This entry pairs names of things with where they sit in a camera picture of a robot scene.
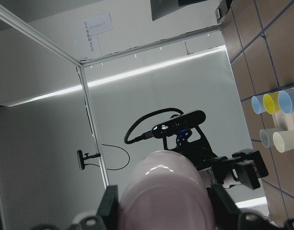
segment cup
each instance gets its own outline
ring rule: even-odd
[[[261,114],[266,111],[264,103],[263,103],[263,95],[253,96],[251,98],[251,105],[256,114]]]
[[[263,97],[265,109],[269,114],[274,114],[281,110],[278,103],[278,94],[279,92],[272,92],[265,94]]]
[[[280,91],[278,101],[284,113],[290,114],[294,112],[294,89]]]
[[[294,130],[273,133],[273,143],[279,152],[294,149]]]
[[[274,132],[285,131],[284,128],[268,128],[268,129],[261,129],[260,130],[260,139],[262,144],[269,148],[274,146],[272,135]]]

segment ceiling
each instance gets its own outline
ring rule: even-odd
[[[102,0],[0,0],[0,4],[29,23]],[[0,31],[10,28],[0,20]]]

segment brown tile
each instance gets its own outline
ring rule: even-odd
[[[269,113],[261,113],[262,120],[265,128],[275,128],[275,123],[273,121],[272,115]]]
[[[262,31],[254,0],[234,0],[233,14],[243,47]]]
[[[260,130],[264,128],[262,118],[253,111],[251,100],[242,102],[245,119],[251,139],[259,140]]]
[[[246,50],[245,56],[256,93],[278,87],[264,38],[259,37]]]
[[[279,188],[278,178],[275,170],[275,166],[271,157],[271,152],[269,148],[266,148],[263,146],[261,142],[252,141],[252,146],[254,150],[259,150],[261,153],[261,156],[264,160],[264,163],[266,165],[268,176],[263,177],[263,180],[273,184],[274,186],[277,186]]]
[[[236,24],[231,10],[227,13],[222,23],[222,34],[227,47],[229,59],[232,60],[241,52],[242,45],[239,40]]]
[[[281,191],[262,181],[270,215],[278,226],[282,227],[287,220]]]
[[[294,82],[294,4],[265,32],[280,85]]]
[[[256,0],[262,25],[265,28],[291,0]]]
[[[232,62],[231,68],[233,71],[239,98],[242,100],[247,97],[253,96],[255,93],[253,90],[244,54],[241,54],[237,57],[237,59],[235,59],[235,61]]]
[[[280,153],[271,147],[281,189],[294,196],[294,149]]]
[[[283,193],[283,199],[289,219],[294,218],[294,199]]]

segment metal frame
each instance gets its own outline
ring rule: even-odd
[[[71,62],[72,64],[74,64],[75,66],[77,66],[80,69],[80,80],[82,83],[83,93],[84,93],[84,97],[85,97],[85,101],[86,101],[87,113],[88,113],[90,123],[91,123],[91,129],[93,132],[94,142],[95,142],[97,152],[101,154],[101,157],[99,157],[99,164],[100,164],[100,169],[101,169],[101,174],[102,174],[102,179],[103,179],[105,189],[109,185],[109,179],[108,179],[108,175],[107,175],[107,169],[106,169],[106,165],[105,165],[105,159],[104,159],[104,155],[103,155],[99,130],[98,130],[98,126],[96,123],[95,114],[94,114],[94,107],[93,107],[91,95],[89,92],[89,88],[87,85],[87,79],[86,79],[84,68],[91,66],[91,65],[94,65],[96,63],[116,59],[116,58],[123,57],[123,56],[130,55],[130,54],[135,54],[135,53],[142,52],[142,51],[145,51],[148,49],[152,49],[155,47],[160,47],[160,46],[164,46],[167,44],[179,42],[179,41],[193,38],[196,36],[200,36],[203,34],[208,34],[208,33],[216,32],[216,31],[220,31],[220,29],[221,29],[220,25],[214,25],[214,26],[210,26],[210,27],[207,27],[204,29],[200,29],[200,30],[196,30],[193,32],[179,35],[179,36],[175,36],[175,37],[172,37],[169,39],[160,40],[160,41],[157,41],[157,42],[145,45],[145,46],[135,47],[135,48],[129,49],[127,51],[117,52],[117,53],[107,55],[102,58],[90,60],[88,62],[80,62],[77,59],[75,59],[74,57],[72,57],[70,54],[68,54],[67,52],[62,50],[59,46],[54,44],[52,41],[50,41],[47,37],[45,37],[43,34],[38,32],[36,29],[31,27],[29,24],[27,24],[26,22],[24,22],[23,20],[18,18],[15,14],[11,13],[9,10],[4,8],[2,5],[0,5],[0,19],[2,21],[6,22],[7,24],[9,24],[10,26],[12,26],[13,28],[17,29],[18,31],[20,31],[24,35],[28,36],[29,38],[32,38],[33,40],[38,42],[40,45],[42,45],[44,48],[49,49],[52,52],[61,56],[62,58],[68,60],[69,62]]]

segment white paper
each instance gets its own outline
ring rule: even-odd
[[[98,34],[113,29],[109,13],[69,23],[75,56],[88,60],[102,56]]]

